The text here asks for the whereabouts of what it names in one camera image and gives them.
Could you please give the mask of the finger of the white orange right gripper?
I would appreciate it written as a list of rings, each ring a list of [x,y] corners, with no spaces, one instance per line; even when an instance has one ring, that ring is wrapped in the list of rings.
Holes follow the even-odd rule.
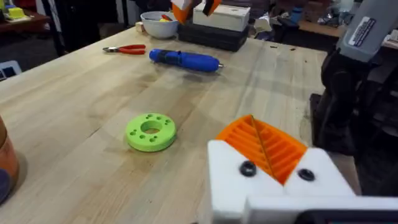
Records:
[[[221,4],[222,0],[205,0],[205,6],[202,12],[206,16],[210,16],[215,9]]]
[[[172,3],[172,12],[176,20],[184,24],[192,9],[193,0],[171,0],[170,2]]]

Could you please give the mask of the white orange left gripper right finger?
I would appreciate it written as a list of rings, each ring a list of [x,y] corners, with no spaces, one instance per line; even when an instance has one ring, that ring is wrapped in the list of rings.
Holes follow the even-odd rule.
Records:
[[[298,197],[354,197],[329,155],[319,148],[308,148],[275,127],[251,118],[260,140],[269,173],[260,171],[253,182],[263,195]]]

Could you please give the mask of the white orange left gripper left finger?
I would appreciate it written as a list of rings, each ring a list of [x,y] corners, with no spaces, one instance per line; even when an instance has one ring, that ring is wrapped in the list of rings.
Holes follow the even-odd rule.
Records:
[[[253,116],[246,115],[208,141],[208,223],[241,223],[249,196],[284,193],[272,176],[259,131]]]

